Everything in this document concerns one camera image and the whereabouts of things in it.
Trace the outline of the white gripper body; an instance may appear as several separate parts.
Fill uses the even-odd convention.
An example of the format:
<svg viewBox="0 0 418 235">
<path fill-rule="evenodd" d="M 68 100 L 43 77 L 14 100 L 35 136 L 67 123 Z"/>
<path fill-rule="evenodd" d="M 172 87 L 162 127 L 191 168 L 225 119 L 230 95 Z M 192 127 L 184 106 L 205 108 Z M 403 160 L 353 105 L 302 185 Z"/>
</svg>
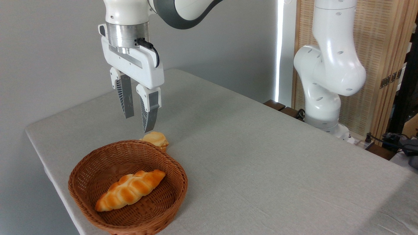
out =
<svg viewBox="0 0 418 235">
<path fill-rule="evenodd" d="M 148 24 L 99 25 L 106 62 L 148 89 L 164 83 L 163 66 L 154 45 L 148 42 Z"/>
</svg>

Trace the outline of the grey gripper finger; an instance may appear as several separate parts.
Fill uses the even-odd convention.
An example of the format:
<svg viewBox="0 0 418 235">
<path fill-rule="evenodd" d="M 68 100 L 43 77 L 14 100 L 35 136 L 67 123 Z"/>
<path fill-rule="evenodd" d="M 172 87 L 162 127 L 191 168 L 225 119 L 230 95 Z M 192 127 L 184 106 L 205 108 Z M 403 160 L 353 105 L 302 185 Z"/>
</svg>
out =
<svg viewBox="0 0 418 235">
<path fill-rule="evenodd" d="M 158 109 L 161 104 L 161 89 L 148 89 L 142 84 L 136 86 L 136 91 L 140 96 L 140 105 L 142 113 L 142 124 L 144 132 L 152 131 L 155 127 Z"/>
<path fill-rule="evenodd" d="M 133 93 L 131 78 L 115 67 L 110 69 L 112 87 L 117 90 L 121 108 L 125 118 L 134 116 Z"/>
</svg>

